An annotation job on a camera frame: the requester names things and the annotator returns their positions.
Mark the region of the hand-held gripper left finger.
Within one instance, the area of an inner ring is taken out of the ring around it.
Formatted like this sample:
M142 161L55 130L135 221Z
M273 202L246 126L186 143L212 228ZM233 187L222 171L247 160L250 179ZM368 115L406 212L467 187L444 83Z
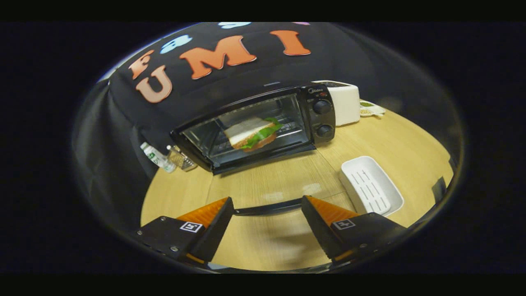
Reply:
M235 213L231 197L214 201L177 218L161 216L136 230L141 245L181 264L212 261Z

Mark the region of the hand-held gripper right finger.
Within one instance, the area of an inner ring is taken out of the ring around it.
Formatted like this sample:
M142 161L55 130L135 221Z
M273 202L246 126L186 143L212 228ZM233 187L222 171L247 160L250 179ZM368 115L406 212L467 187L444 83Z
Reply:
M301 211L331 262L370 256L406 234L406 227L381 214L358 214L313 196L302 197Z

